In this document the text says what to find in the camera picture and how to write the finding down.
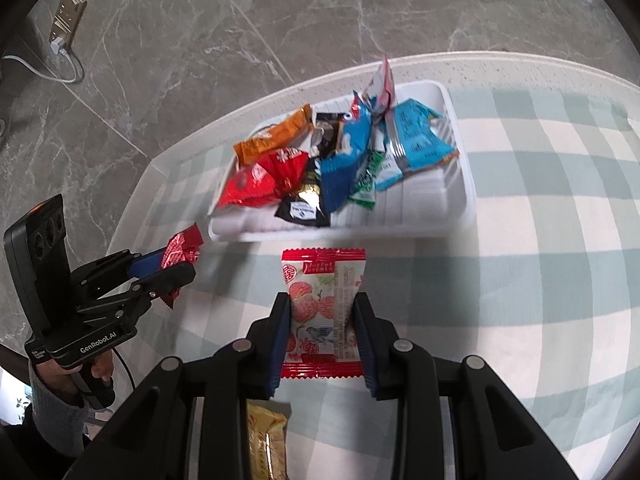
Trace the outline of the person's left hand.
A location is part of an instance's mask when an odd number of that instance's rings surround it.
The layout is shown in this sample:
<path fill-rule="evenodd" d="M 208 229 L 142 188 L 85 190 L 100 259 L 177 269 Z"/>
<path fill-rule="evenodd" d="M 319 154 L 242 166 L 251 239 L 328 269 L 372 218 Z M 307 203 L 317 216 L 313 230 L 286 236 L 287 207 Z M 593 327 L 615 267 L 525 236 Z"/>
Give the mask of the person's left hand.
<path fill-rule="evenodd" d="M 79 373 L 88 363 L 66 370 L 55 360 L 36 365 L 36 374 L 49 390 L 57 396 L 74 396 L 78 393 L 72 375 Z M 113 351 L 108 350 L 93 359 L 90 367 L 93 378 L 101 379 L 106 384 L 111 381 L 114 372 Z"/>

